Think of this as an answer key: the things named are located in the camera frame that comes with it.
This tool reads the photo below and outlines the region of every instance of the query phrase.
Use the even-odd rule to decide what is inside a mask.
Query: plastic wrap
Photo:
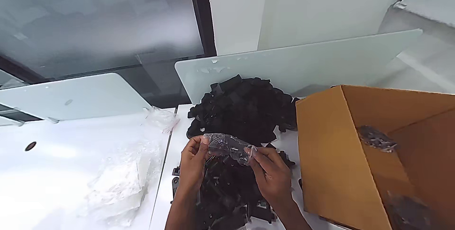
[[[209,139],[208,152],[210,155],[229,155],[240,164],[247,164],[257,151],[256,147],[236,137],[221,133],[204,134]]]
[[[175,117],[175,113],[154,106],[151,106],[151,110],[147,110],[146,112],[145,125],[156,127],[162,133],[169,133],[180,120]]]
[[[128,146],[106,158],[98,176],[88,184],[91,190],[86,197],[88,213],[96,220],[104,220],[138,208],[148,181],[155,179],[160,166],[158,142]]]
[[[397,145],[397,143],[387,137],[387,135],[371,126],[361,126],[360,128],[357,128],[357,132],[364,144],[380,149],[383,152],[391,153]]]
[[[147,110],[139,142],[113,148],[103,159],[97,177],[88,183],[84,215],[109,226],[130,226],[149,186],[159,181],[165,152],[161,147],[177,123],[173,112],[156,107]]]
[[[388,192],[388,213],[392,223],[400,230],[435,230],[437,227],[431,210],[418,198]]]

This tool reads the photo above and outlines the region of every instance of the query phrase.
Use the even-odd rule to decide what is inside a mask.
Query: finger
[[[266,180],[264,176],[264,171],[262,167],[259,165],[259,163],[256,161],[256,159],[252,158],[248,164],[251,166],[254,172],[254,176],[256,177],[256,182],[258,182],[258,185],[263,185]]]
[[[262,153],[266,157],[268,157],[276,166],[280,167],[281,169],[288,169],[286,164],[281,159],[278,152],[273,148],[258,148],[258,152]]]
[[[254,153],[253,158],[261,165],[267,173],[272,173],[276,169],[276,165],[262,153]]]
[[[194,156],[193,160],[196,159],[196,160],[200,160],[200,161],[205,162],[205,157],[206,157],[207,154],[208,154],[208,144],[201,143],[200,146],[199,146],[199,151]]]
[[[199,150],[199,144],[201,143],[201,137],[202,136],[196,136],[196,137],[192,137],[187,145],[185,146],[185,148],[183,149],[182,153],[185,152],[185,151],[188,151],[192,154],[196,154],[196,152]]]

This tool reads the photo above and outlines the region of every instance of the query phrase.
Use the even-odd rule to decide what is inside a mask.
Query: white table surface
[[[171,201],[173,200],[172,191],[172,179],[175,177],[172,175],[172,171],[175,167],[180,165],[180,155],[188,142],[187,130],[193,121],[193,118],[188,119],[187,114],[193,105],[179,105],[177,109],[177,116],[180,118],[180,122],[174,128],[171,139],[168,146],[168,152],[166,155],[164,168],[162,171],[162,178],[158,188],[156,196],[155,209],[153,210],[153,216],[151,218],[150,229],[151,230],[163,230],[166,225],[168,213],[171,208]],[[340,230],[341,227],[335,226],[329,222],[319,219],[317,215],[313,215],[303,211],[303,195],[302,190],[299,186],[300,178],[300,160],[299,160],[299,147],[297,141],[297,132],[287,131],[286,133],[277,132],[277,140],[272,144],[278,148],[284,150],[291,161],[294,161],[296,165],[292,169],[292,187],[293,187],[293,198],[299,205],[305,219],[308,221],[313,230]],[[248,230],[283,230],[285,229],[279,219],[276,222],[269,224],[267,221],[263,221],[256,218],[251,218],[252,223],[246,224]]]
[[[96,177],[103,158],[143,140],[145,116],[137,113],[0,127],[0,229],[123,229],[100,222],[68,225],[67,213],[78,210],[84,201],[87,183]],[[164,161],[169,134],[160,138],[159,156]],[[33,141],[36,146],[25,152]],[[158,180],[150,183],[128,229],[149,229]]]

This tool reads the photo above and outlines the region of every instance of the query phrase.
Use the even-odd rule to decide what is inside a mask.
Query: clear plastic bag
[[[410,198],[388,191],[388,214],[398,229],[440,229],[431,210],[416,197]]]
[[[128,146],[103,160],[98,176],[88,184],[89,214],[103,220],[138,208],[148,182],[155,180],[160,169],[160,154],[159,143],[155,141]]]
[[[357,128],[360,140],[368,146],[380,149],[383,152],[391,153],[395,150],[397,143],[384,133],[371,126],[360,126]]]
[[[257,148],[234,136],[210,133],[204,134],[209,139],[208,152],[210,155],[229,155],[240,164],[247,164],[257,151]]]
[[[180,119],[175,116],[175,113],[151,106],[151,110],[147,110],[145,124],[159,128],[162,133],[168,133],[174,128],[179,120]]]

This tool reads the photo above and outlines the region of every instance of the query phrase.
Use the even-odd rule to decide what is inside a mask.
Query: cardboard box
[[[342,85],[296,107],[306,211],[350,228],[390,230],[390,191],[420,198],[455,225],[455,95]],[[399,148],[363,144],[356,131],[363,125]]]

